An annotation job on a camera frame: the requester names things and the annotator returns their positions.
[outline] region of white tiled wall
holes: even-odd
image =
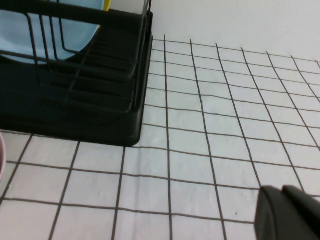
[[[320,199],[315,61],[153,42],[134,147],[4,131],[6,240],[254,240],[260,186]]]

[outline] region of pink bowl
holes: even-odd
[[[5,172],[5,165],[6,165],[6,146],[5,146],[5,140],[2,137],[0,132],[0,181]]]

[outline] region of wire dish rack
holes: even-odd
[[[0,56],[0,129],[122,146],[139,141],[153,41],[150,0],[142,14],[42,0],[1,1],[0,10],[26,16],[33,55],[0,54],[34,61]],[[45,58],[37,56],[30,14],[39,15]],[[44,17],[55,59],[48,56]],[[59,19],[63,50],[75,54],[68,60],[57,56],[52,19]],[[77,52],[64,44],[63,19],[100,28]]]

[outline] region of dish rack tray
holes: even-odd
[[[153,41],[151,1],[144,2],[142,14],[59,0],[0,1],[0,10],[26,16],[33,55],[5,50],[0,54],[34,61],[26,64],[0,56],[0,129],[121,146],[139,141]],[[80,52],[62,44],[73,57],[43,58],[37,56],[30,14],[39,15],[40,23],[43,17],[59,19],[62,43],[64,19],[100,28]]]

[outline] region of plate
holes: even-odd
[[[104,0],[60,0],[59,2],[62,4],[75,5],[97,10],[104,9]],[[38,57],[46,58],[44,47],[45,45],[40,25],[40,17],[37,14],[29,14],[29,16],[32,22],[36,54]],[[62,19],[61,21],[65,48],[67,50],[77,52],[83,50],[87,46],[87,44],[94,37],[99,27],[96,24],[78,22],[73,20]],[[0,23],[0,50],[29,56],[34,55],[29,24],[25,15],[16,12],[0,10]],[[65,51],[63,48],[59,19],[53,17],[52,23],[54,41],[56,45],[56,54],[58,59],[66,60],[74,56],[74,53]],[[48,57],[51,60],[55,60],[56,58],[50,18],[48,16],[43,16],[43,26],[48,50]],[[9,55],[2,56],[21,63],[35,63],[35,61],[32,59]]]

